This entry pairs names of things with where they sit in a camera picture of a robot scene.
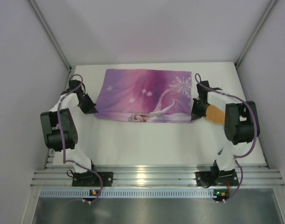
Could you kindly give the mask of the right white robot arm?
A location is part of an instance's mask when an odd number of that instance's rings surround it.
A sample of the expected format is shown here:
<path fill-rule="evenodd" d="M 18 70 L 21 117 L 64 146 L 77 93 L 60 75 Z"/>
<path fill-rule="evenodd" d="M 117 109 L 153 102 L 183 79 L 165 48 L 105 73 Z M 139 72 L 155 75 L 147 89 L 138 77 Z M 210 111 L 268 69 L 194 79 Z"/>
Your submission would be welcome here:
<path fill-rule="evenodd" d="M 248 156 L 254 149 L 260 126 L 256 104 L 226 94 L 220 88 L 211 88 L 208 81 L 197 82 L 198 98 L 193 99 L 191 121 L 202 117 L 222 124 L 226 143 L 218 153 L 213 167 L 231 171 L 235 160 Z"/>

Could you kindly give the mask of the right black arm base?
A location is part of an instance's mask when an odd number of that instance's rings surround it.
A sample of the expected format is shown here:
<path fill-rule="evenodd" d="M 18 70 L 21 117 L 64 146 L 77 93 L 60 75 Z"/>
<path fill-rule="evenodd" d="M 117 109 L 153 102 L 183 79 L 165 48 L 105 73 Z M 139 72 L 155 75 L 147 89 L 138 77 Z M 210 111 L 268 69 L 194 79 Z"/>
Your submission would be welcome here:
<path fill-rule="evenodd" d="M 209 188 L 211 186 L 238 186 L 239 181 L 235 170 L 221 171 L 219 174 L 211 171 L 199 171 L 195 173 L 197 186 Z"/>

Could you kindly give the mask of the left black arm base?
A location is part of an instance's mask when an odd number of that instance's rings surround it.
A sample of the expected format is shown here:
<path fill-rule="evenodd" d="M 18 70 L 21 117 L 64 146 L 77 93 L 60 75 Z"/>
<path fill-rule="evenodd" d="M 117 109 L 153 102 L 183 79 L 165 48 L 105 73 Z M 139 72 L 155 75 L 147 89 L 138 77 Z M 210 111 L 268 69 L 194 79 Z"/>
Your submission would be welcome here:
<path fill-rule="evenodd" d="M 103 187 L 111 187 L 113 183 L 113 172 L 97 172 L 100 176 Z M 101 182 L 99 177 L 92 172 L 73 173 L 72 174 L 73 187 L 100 187 Z"/>

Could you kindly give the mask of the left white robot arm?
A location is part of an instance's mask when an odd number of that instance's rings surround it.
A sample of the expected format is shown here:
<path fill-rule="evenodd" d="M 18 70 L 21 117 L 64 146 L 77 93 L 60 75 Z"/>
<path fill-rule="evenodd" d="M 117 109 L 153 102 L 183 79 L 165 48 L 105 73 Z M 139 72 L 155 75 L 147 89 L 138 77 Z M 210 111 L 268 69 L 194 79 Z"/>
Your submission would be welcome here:
<path fill-rule="evenodd" d="M 40 115 L 46 147 L 56 151 L 64 164 L 71 163 L 78 174 L 94 171 L 94 164 L 78 146 L 78 132 L 71 110 L 79 108 L 83 114 L 95 114 L 95 106 L 83 81 L 70 80 L 68 89 L 61 93 L 56 105 Z"/>

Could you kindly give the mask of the purple printed placemat cloth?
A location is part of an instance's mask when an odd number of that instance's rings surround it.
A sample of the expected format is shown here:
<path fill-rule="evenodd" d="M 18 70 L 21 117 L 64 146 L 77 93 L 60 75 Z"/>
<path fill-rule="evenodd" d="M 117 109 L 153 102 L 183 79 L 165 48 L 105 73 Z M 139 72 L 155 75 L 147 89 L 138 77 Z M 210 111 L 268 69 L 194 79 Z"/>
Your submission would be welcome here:
<path fill-rule="evenodd" d="M 126 122 L 190 123 L 189 71 L 107 69 L 96 117 Z"/>

